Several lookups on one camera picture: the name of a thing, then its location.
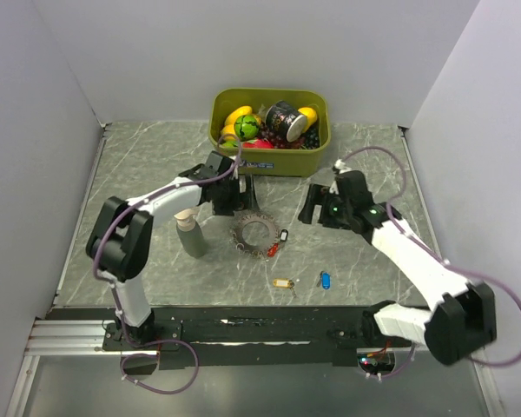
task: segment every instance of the gear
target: gear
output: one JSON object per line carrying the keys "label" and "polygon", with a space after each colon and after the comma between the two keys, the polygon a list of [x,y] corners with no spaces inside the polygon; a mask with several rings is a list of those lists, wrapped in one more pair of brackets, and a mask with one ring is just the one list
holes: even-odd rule
{"label": "gear", "polygon": [[[260,223],[268,229],[268,238],[265,244],[251,245],[243,238],[243,229],[251,223]],[[249,213],[242,216],[235,226],[232,228],[232,237],[234,238],[235,247],[246,254],[255,257],[266,257],[268,250],[280,241],[280,228],[272,217],[263,213]]]}

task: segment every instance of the olive green bin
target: olive green bin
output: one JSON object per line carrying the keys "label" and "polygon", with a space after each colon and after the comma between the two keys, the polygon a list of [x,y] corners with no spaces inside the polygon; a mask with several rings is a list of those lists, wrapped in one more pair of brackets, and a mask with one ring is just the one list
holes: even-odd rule
{"label": "olive green bin", "polygon": [[[244,149],[241,154],[241,174],[310,176],[319,167],[325,148],[330,143],[330,123],[326,101],[311,91],[296,89],[226,89],[214,99],[210,118],[210,141],[216,147],[226,117],[241,106],[251,106],[253,112],[285,100],[296,109],[311,107],[319,120],[320,148],[318,149]],[[220,147],[226,156],[237,154],[236,149]]]}

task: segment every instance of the gray bottle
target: gray bottle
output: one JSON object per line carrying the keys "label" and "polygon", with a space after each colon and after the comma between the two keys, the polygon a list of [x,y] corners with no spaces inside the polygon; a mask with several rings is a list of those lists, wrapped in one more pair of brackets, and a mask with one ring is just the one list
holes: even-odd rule
{"label": "gray bottle", "polygon": [[183,250],[194,258],[204,256],[208,249],[201,226],[195,220],[198,212],[198,208],[188,208],[174,216],[176,219],[175,230],[180,237]]}

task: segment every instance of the marble work surface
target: marble work surface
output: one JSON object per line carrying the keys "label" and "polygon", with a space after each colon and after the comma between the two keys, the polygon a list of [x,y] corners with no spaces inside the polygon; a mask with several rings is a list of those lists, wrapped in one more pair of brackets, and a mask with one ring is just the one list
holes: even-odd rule
{"label": "marble work surface", "polygon": [[[57,306],[111,306],[109,289],[96,282],[84,247],[103,202],[110,196],[129,198],[172,181],[184,169],[204,162],[212,150],[206,122],[117,122],[105,132],[106,142],[86,203],[82,223],[69,258]],[[310,182],[330,184],[330,167],[349,151],[369,144],[385,146],[409,170],[407,192],[396,203],[427,244],[431,244],[425,217],[404,144],[397,127],[335,124],[332,143],[320,170],[311,178],[255,177],[260,208],[280,228],[289,230],[287,245],[268,260],[240,255],[231,240],[232,217],[212,216],[203,204],[198,216],[209,251],[201,259],[181,248],[175,223],[156,228],[143,278],[153,305],[370,305],[392,299],[423,304],[419,292],[376,249],[353,232],[305,225],[297,220]],[[389,156],[364,153],[348,162],[362,170],[375,201],[397,193],[401,179]],[[317,288],[321,270],[332,276],[329,290]],[[291,291],[274,288],[274,278],[295,281]]]}

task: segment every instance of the cable clip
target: cable clip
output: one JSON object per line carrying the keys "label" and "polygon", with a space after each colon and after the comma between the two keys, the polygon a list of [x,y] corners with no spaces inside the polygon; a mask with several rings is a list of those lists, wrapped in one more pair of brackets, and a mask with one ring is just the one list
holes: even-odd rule
{"label": "cable clip", "polygon": [[339,159],[334,163],[333,167],[336,168],[338,171],[341,171],[346,167],[346,163]]}

